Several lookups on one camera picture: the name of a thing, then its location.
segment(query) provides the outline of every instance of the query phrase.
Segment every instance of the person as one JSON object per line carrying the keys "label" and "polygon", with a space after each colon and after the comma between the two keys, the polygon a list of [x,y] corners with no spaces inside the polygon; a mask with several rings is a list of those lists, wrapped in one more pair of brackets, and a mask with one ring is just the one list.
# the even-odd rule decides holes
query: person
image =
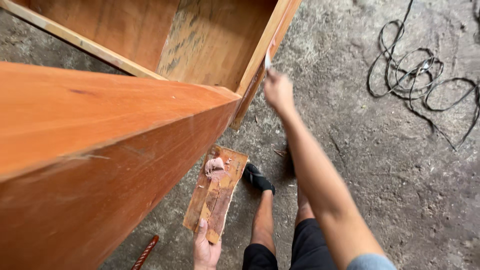
{"label": "person", "polygon": [[[292,83],[284,74],[267,72],[265,99],[282,120],[298,182],[290,269],[395,270],[360,215],[342,177],[297,113]],[[272,238],[275,187],[252,164],[246,165],[243,176],[261,190],[262,197],[242,268],[278,269]],[[209,243],[205,238],[208,225],[204,220],[199,224],[193,241],[194,269],[215,269],[221,241]]]}

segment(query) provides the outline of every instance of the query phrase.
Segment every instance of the wooden frame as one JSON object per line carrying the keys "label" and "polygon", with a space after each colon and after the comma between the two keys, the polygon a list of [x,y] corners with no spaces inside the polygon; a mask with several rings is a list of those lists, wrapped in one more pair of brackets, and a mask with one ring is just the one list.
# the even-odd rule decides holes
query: wooden frame
{"label": "wooden frame", "polygon": [[96,269],[224,132],[224,87],[0,62],[0,258]]}

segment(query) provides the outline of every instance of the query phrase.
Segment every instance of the sleeve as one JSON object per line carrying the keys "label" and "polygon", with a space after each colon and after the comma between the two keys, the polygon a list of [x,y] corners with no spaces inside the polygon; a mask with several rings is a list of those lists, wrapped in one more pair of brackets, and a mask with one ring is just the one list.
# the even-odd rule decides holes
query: sleeve
{"label": "sleeve", "polygon": [[362,254],[353,259],[347,270],[396,270],[396,267],[386,257],[370,253]]}

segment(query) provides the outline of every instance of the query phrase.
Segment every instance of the black cable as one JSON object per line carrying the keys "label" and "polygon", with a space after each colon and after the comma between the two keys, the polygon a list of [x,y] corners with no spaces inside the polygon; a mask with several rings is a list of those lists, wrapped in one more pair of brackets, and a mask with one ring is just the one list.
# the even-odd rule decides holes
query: black cable
{"label": "black cable", "polygon": [[[376,98],[384,97],[387,94],[393,94],[393,95],[397,96],[398,98],[408,100],[408,108],[415,115],[425,119],[432,126],[433,130],[437,130],[440,134],[442,134],[445,137],[445,139],[448,141],[448,143],[452,146],[452,148],[455,151],[457,151],[460,148],[460,146],[465,142],[465,139],[468,137],[470,132],[473,130],[473,128],[477,124],[478,119],[480,118],[480,84],[475,83],[473,80],[470,80],[470,79],[464,78],[464,77],[455,77],[455,78],[450,78],[450,79],[446,79],[446,80],[437,82],[437,80],[439,79],[439,77],[442,75],[442,73],[444,71],[444,63],[440,59],[435,57],[433,52],[428,48],[415,49],[415,50],[407,53],[405,56],[403,56],[398,61],[393,57],[393,54],[394,54],[394,51],[395,51],[395,46],[397,45],[397,43],[400,41],[403,34],[405,33],[405,21],[407,20],[408,15],[410,14],[412,4],[413,4],[413,0],[410,0],[410,3],[408,4],[407,12],[405,13],[405,17],[403,18],[403,21],[400,21],[400,20],[390,21],[390,22],[386,23],[382,27],[382,29],[380,30],[379,43],[380,43],[381,49],[383,49],[383,51],[382,51],[381,54],[379,54],[377,56],[375,61],[373,61],[372,65],[371,65],[371,67],[368,71],[367,88],[368,88],[368,91],[370,92],[370,94],[372,96],[376,97]],[[398,30],[397,30],[395,39],[393,40],[392,44],[389,47],[387,47],[385,45],[385,41],[384,41],[384,30],[389,25],[396,25]],[[409,71],[400,68],[400,65],[403,62],[403,60],[407,56],[409,56],[412,53],[417,52],[417,51],[422,51],[422,52],[427,53],[428,58],[422,60],[415,68],[413,68]],[[382,56],[386,57],[386,60],[387,60],[387,65],[386,65],[385,73],[384,73],[384,79],[385,79],[385,84],[387,86],[387,91],[384,92],[384,93],[381,93],[381,94],[377,94],[372,90],[370,80],[371,80],[371,77],[372,77],[373,68],[375,67],[378,60]],[[436,75],[433,74],[433,69],[432,69],[433,66],[436,66],[438,68],[438,70],[435,72]],[[390,83],[390,79],[389,79],[389,76],[391,74],[390,68],[392,68],[394,70],[394,75],[395,75],[395,84],[393,84],[393,85]],[[401,74],[403,74],[400,78],[398,78],[398,73],[399,72]],[[417,81],[417,78],[420,75],[423,75],[423,74],[426,74],[428,76],[429,83],[427,83],[424,86],[415,87],[415,83]],[[410,87],[404,87],[404,86],[401,85],[401,83],[406,78],[413,78],[412,85]],[[428,103],[430,94],[435,89],[437,89],[438,86],[440,86],[442,84],[445,84],[445,83],[454,82],[454,81],[466,82],[469,85],[471,85],[471,89],[469,89],[457,101],[453,102],[450,106],[448,106],[446,108],[434,108],[434,107],[432,107]],[[455,107],[457,104],[459,104],[461,101],[463,101],[472,92],[475,93],[475,112],[474,112],[473,121],[472,121],[472,124],[470,125],[468,131],[462,137],[462,139],[460,140],[460,142],[458,143],[457,146],[454,145],[452,140],[433,122],[432,119],[430,119],[427,116],[421,114],[418,110],[416,110],[413,107],[413,104],[412,104],[413,100],[424,98],[423,99],[423,105],[427,110],[441,112],[441,111],[446,111],[446,110],[449,110],[449,109]]]}

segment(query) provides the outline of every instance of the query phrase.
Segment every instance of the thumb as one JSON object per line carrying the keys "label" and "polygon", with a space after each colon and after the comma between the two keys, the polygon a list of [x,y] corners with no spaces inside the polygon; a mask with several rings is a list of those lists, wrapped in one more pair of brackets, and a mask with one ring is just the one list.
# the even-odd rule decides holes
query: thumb
{"label": "thumb", "polygon": [[208,223],[204,219],[200,219],[200,222],[198,222],[198,237],[200,239],[204,239],[207,235],[207,228],[208,228]]}

